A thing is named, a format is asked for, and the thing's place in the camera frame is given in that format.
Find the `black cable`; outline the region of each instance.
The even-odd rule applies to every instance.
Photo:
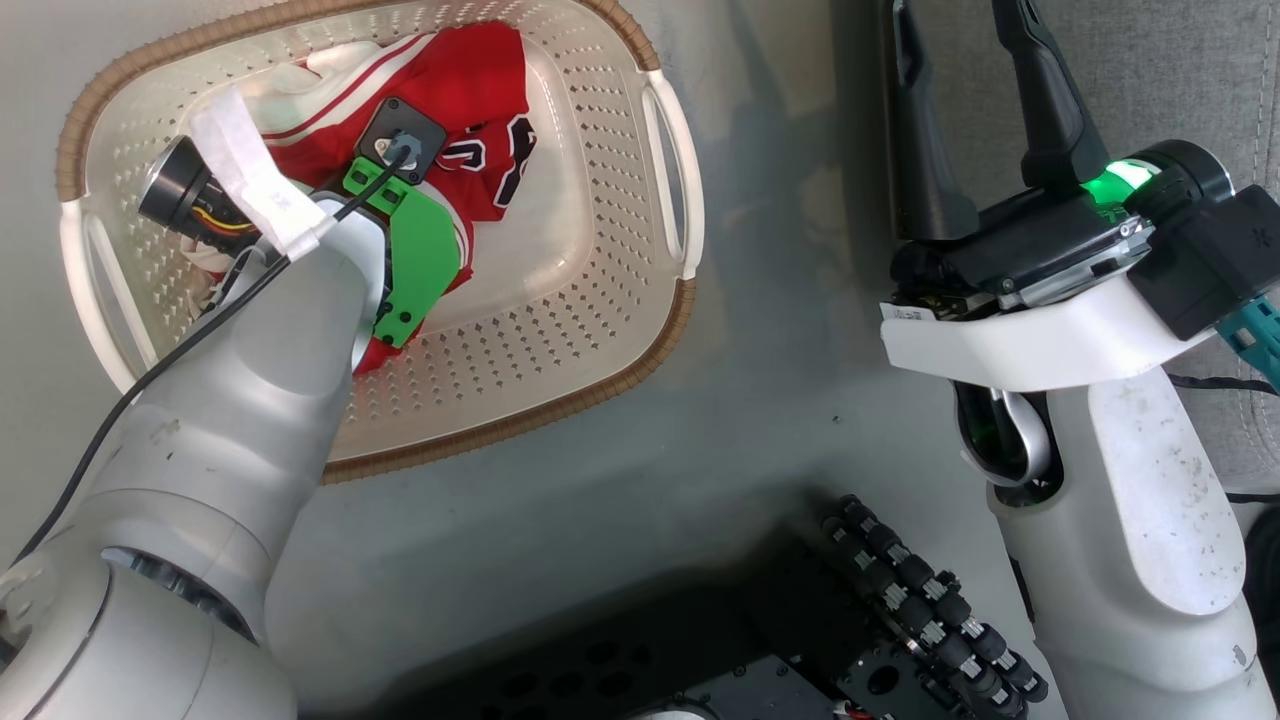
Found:
[[[372,197],[375,192],[381,190],[383,186],[392,179],[392,176],[398,173],[399,169],[404,167],[404,163],[408,161],[410,152],[412,152],[412,150],[410,149],[408,145],[401,147],[401,151],[396,154],[396,159],[392,160],[389,165],[387,165],[385,170],[383,170],[383,174],[378,176],[378,178],[374,179],[374,182],[369,183],[369,187],[362,190],[360,195],[355,197],[355,200],[347,202],[346,205],[342,206],[340,210],[334,213],[333,219],[340,223],[344,219],[347,219],[347,215],[355,213],[356,208],[360,208],[365,202],[369,202],[369,199]]]
[[[1280,505],[1280,495],[1254,495],[1254,493],[1239,493],[1229,492],[1226,498],[1236,505]]]
[[[347,201],[347,204],[343,205],[334,214],[333,217],[334,220],[340,223],[348,215],[355,213],[357,208],[367,202],[369,199],[372,197],[374,193],[378,192],[384,184],[387,184],[387,181],[389,181],[392,176],[394,176],[404,165],[404,163],[408,160],[408,155],[410,155],[410,149],[407,146],[401,149],[399,154],[397,155],[397,159],[390,165],[388,165],[387,169],[383,170],[383,173],[378,176],[378,178],[372,183],[370,183],[369,187],[364,190],[364,192]],[[156,380],[156,378],[163,375],[164,372],[172,368],[174,363],[182,360],[184,355],[191,352],[192,348],[200,345],[205,338],[214,334],[218,331],[218,328],[225,325],[228,320],[234,318],[237,313],[243,310],[246,305],[248,305],[255,297],[257,297],[264,290],[266,290],[266,286],[271,284],[271,282],[275,281],[275,278],[280,277],[280,273],[283,273],[284,269],[288,266],[289,266],[288,258],[280,258],[279,260],[273,263],[271,266],[268,268],[266,273],[261,278],[259,278],[259,281],[253,283],[253,286],[250,287],[244,292],[244,295],[237,297],[230,305],[227,305],[227,307],[224,307],[221,313],[214,315],[212,319],[209,320],[209,324],[193,332],[187,340],[182,342],[182,345],[175,347],[173,352],[160,359],[160,361],[156,363],[154,368],[151,368],[150,370],[146,372],[146,374],[138,378],[138,382],[133,383],[133,387],[131,387],[128,392],[125,392],[124,396],[122,396],[120,400],[116,401],[115,406],[111,407],[111,411],[106,414],[106,419],[102,420],[101,425],[99,425],[97,432],[93,433],[93,439],[91,439],[88,447],[84,448],[84,454],[81,456],[79,462],[76,465],[76,470],[72,473],[70,479],[67,480],[67,487],[63,488],[63,495],[58,497],[58,502],[54,503],[54,509],[49,511],[49,516],[45,518],[45,521],[41,523],[38,528],[36,528],[36,532],[31,536],[31,539],[27,541],[27,544],[24,544],[22,550],[18,551],[18,556],[13,560],[13,562],[9,564],[10,568],[17,565],[18,562],[22,562],[24,557],[27,557],[37,547],[40,547],[40,543],[45,541],[45,537],[49,536],[49,532],[52,530],[54,525],[58,524],[58,519],[61,518],[63,512],[67,511],[67,506],[70,505],[72,497],[76,496],[76,491],[79,489],[81,483],[84,480],[84,473],[88,471],[90,464],[92,464],[93,457],[97,456],[97,451],[102,447],[102,442],[106,441],[108,433],[111,432],[111,428],[115,427],[115,423],[120,419],[120,415],[123,415],[124,411],[128,410],[129,405],[132,405],[133,401],[140,395],[142,395],[142,391],[150,387],[151,383]]]
[[[1174,387],[1187,389],[1242,389],[1245,392],[1263,392],[1280,397],[1280,392],[1266,380],[1245,380],[1242,378],[1188,378],[1185,375],[1169,375],[1169,382]],[[1226,493],[1226,500],[1235,505],[1280,505],[1280,495],[1253,495],[1253,493]]]
[[[1280,397],[1271,383],[1266,380],[1245,380],[1240,378],[1188,378],[1184,375],[1169,375],[1174,387],[1185,389],[1243,389],[1247,392],[1265,392]]]

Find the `black metal plate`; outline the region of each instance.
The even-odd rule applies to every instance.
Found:
[[[440,154],[448,133],[439,123],[419,113],[408,102],[399,97],[388,97],[383,100],[381,106],[378,108],[378,113],[374,114],[374,119],[365,128],[365,135],[360,137],[357,150],[365,158],[379,165],[385,165],[387,160],[383,160],[383,147],[379,147],[379,141],[381,141],[383,146],[389,145],[390,138],[397,132],[407,132],[422,143],[422,156],[419,158],[417,163],[407,165],[396,173],[396,177],[402,181],[417,184],[426,177],[426,170],[435,161],[435,156]]]
[[[948,688],[920,680],[910,655],[893,655],[887,629],[841,588],[820,556],[790,542],[739,583],[625,610],[375,716],[618,720],[667,708],[794,720],[827,717],[847,696],[900,720],[973,717]]]

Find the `white tape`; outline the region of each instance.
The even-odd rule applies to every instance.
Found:
[[[893,305],[892,302],[881,302],[881,315],[886,320],[916,320],[923,323],[936,323],[938,322],[937,315],[932,310],[924,307],[904,307],[901,305]]]
[[[280,174],[234,87],[192,117],[191,140],[232,202],[289,260],[315,250],[333,228],[333,218]]]

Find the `white plastic basket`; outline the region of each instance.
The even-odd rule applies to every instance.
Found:
[[[512,437],[657,369],[692,309],[703,193],[684,111],[631,15],[616,0],[294,0],[124,55],[68,117],[58,159],[67,275],[122,391],[178,343],[200,290],[178,237],[136,210],[145,169],[201,97],[314,50],[484,20],[525,38],[538,149],[507,219],[477,225],[475,278],[404,355],[357,378],[326,482]]]

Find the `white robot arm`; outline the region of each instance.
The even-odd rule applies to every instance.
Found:
[[[1187,142],[1111,163],[1030,0],[992,6],[1030,190],[982,214],[950,170],[910,9],[884,8],[896,225],[910,241],[884,306],[890,361],[954,380],[965,459],[988,480],[1071,717],[1275,720],[1239,527],[1160,368],[1280,278],[1258,241],[1280,208],[1258,187],[1238,193]],[[1266,334],[1231,340],[1248,356]]]
[[[61,530],[0,577],[0,717],[296,716],[262,607],[369,342],[383,237],[349,217],[127,411]]]

